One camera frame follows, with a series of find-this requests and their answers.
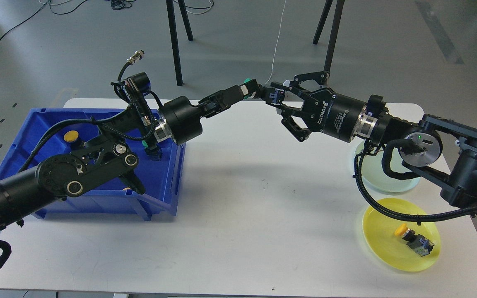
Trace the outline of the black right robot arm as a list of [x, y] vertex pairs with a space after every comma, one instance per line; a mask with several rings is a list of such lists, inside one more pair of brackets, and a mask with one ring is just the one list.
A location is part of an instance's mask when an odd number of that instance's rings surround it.
[[[344, 142], [359, 137], [363, 150], [354, 158], [354, 179], [365, 200], [379, 213], [405, 222], [440, 222], [477, 215], [477, 128], [424, 114], [417, 123], [390, 115], [381, 96], [368, 101], [326, 86], [326, 71], [296, 75], [288, 83], [271, 82], [261, 98], [282, 115], [282, 124], [300, 142], [321, 132]], [[441, 188], [454, 211], [405, 214], [379, 204], [363, 182], [366, 156], [383, 151], [382, 172], [396, 180], [424, 178]]]

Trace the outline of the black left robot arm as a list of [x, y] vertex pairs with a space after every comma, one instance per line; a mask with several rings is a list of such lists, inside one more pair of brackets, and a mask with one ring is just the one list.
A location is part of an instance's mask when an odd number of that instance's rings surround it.
[[[100, 120], [91, 117], [59, 121], [42, 135], [18, 172], [0, 180], [0, 230], [13, 223], [23, 226], [23, 219], [35, 211], [57, 200], [79, 197], [114, 178], [130, 190], [144, 194], [145, 187], [135, 169], [143, 160], [161, 159], [159, 143], [171, 139], [182, 145], [202, 133], [202, 118], [217, 115], [261, 92], [261, 85], [250, 79], [219, 90], [197, 105], [184, 96], [163, 104], [152, 92], [145, 73], [122, 79], [125, 70], [143, 56], [144, 51], [136, 51], [121, 68], [117, 81], [111, 83], [127, 108]], [[49, 139], [77, 124], [96, 126], [98, 136], [85, 142], [71, 141], [69, 153], [52, 155], [29, 167]], [[11, 252], [10, 244], [0, 240], [0, 269]]]

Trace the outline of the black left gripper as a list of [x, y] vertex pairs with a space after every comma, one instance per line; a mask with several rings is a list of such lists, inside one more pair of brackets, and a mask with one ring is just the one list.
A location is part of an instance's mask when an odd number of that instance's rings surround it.
[[197, 106], [191, 105], [185, 96], [167, 102], [158, 109], [157, 142], [170, 138], [176, 145], [182, 145], [199, 136], [202, 133], [201, 118], [210, 118], [229, 109], [255, 89], [255, 83], [250, 90], [244, 84], [235, 85], [203, 98]]

